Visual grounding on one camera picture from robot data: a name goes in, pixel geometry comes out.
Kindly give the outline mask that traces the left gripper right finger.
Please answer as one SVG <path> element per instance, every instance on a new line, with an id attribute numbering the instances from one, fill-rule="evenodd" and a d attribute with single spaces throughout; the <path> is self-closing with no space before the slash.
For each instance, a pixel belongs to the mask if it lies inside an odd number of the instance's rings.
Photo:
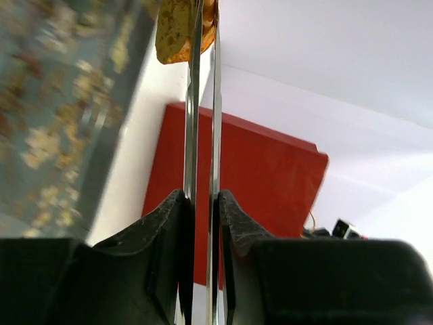
<path id="1" fill-rule="evenodd" d="M 227 324 L 431 324 L 432 278 L 395 240 L 278 238 L 219 195 Z"/>

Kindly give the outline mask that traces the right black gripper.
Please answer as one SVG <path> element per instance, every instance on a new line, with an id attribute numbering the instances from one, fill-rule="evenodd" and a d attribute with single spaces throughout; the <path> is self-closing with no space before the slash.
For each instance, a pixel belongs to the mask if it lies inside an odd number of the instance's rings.
<path id="1" fill-rule="evenodd" d="M 332 234 L 325 228 L 318 228 L 315 230 L 308 230 L 306 228 L 303 229 L 301 235 L 303 239 L 320 239 L 320 238 L 331 238 Z"/>

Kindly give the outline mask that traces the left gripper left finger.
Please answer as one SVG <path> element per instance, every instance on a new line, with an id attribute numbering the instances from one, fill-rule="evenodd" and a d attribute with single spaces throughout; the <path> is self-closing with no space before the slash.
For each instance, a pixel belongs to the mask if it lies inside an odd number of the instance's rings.
<path id="1" fill-rule="evenodd" d="M 1 240 L 2 324 L 192 321 L 189 202 L 171 192 L 151 213 L 88 246 L 73 238 Z"/>

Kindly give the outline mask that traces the red paper bag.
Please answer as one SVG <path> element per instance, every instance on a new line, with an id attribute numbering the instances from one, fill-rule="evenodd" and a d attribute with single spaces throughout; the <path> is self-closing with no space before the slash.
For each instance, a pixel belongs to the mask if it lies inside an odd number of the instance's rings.
<path id="1" fill-rule="evenodd" d="M 183 185 L 185 104 L 168 104 L 145 195 L 143 214 Z M 329 162 L 316 145 L 223 115 L 221 188 L 272 234 L 297 238 Z"/>

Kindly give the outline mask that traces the small brown bread roll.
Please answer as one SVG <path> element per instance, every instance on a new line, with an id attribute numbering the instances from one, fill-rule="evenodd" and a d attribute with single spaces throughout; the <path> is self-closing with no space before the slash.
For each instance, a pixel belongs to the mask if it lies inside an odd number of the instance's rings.
<path id="1" fill-rule="evenodd" d="M 190 59 L 194 1 L 162 1 L 156 31 L 156 56 L 161 64 L 187 62 Z M 214 42 L 217 2 L 203 3 L 201 52 Z"/>

